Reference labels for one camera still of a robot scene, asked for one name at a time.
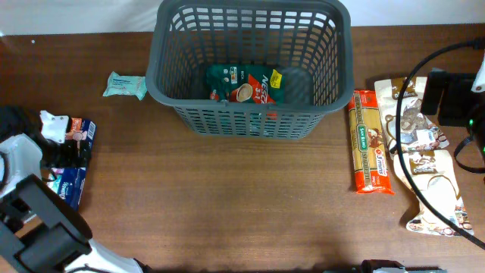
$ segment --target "gray plastic basket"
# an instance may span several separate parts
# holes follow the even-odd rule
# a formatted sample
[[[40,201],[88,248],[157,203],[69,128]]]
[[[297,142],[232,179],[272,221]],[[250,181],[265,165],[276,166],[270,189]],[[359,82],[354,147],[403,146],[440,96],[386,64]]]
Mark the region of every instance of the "gray plastic basket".
[[[210,64],[284,67],[285,102],[209,100],[203,75]],[[197,133],[305,137],[352,96],[349,12],[337,0],[164,0],[146,86]]]

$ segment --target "wooden table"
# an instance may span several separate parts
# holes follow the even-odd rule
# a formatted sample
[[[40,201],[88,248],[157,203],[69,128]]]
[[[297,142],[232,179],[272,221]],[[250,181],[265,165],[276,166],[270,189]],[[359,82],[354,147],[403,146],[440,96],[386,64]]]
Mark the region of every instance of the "wooden table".
[[[372,89],[436,49],[483,34],[485,25],[353,28],[356,86]],[[97,123],[80,213],[95,239],[123,256],[194,271],[334,268],[364,259],[484,270],[485,252],[467,240],[405,229],[418,201],[395,177],[395,196],[354,194],[344,110],[300,141],[202,137],[150,95],[102,97],[112,71],[144,75],[151,33],[0,39],[2,105]],[[453,52],[420,75],[432,66],[475,73],[482,59],[483,52]],[[450,151],[466,134],[443,131]],[[481,159],[471,147],[463,161]],[[483,175],[455,172],[485,239]],[[9,268],[0,262],[0,271]]]

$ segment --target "coffee cup image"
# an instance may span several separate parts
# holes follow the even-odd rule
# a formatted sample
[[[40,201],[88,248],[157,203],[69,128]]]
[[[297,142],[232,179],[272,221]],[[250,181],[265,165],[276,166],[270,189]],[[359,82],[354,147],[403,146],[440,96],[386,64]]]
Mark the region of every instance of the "coffee cup image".
[[[252,86],[248,83],[244,83],[238,89],[235,89],[231,92],[230,98],[231,102],[245,102],[248,99],[252,98]]]

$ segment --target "white wall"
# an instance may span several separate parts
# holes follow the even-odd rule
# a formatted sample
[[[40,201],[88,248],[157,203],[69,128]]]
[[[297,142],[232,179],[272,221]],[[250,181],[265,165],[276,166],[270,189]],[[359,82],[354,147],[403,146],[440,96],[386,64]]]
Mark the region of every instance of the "white wall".
[[[160,2],[0,0],[0,35],[153,31]],[[353,26],[485,23],[485,0],[341,2]]]

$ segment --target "barcode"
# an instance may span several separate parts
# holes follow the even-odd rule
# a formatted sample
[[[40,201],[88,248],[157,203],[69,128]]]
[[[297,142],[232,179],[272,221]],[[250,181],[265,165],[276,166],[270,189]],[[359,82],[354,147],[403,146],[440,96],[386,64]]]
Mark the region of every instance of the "barcode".
[[[88,138],[94,140],[94,132],[96,131],[96,125],[94,123],[89,124]]]

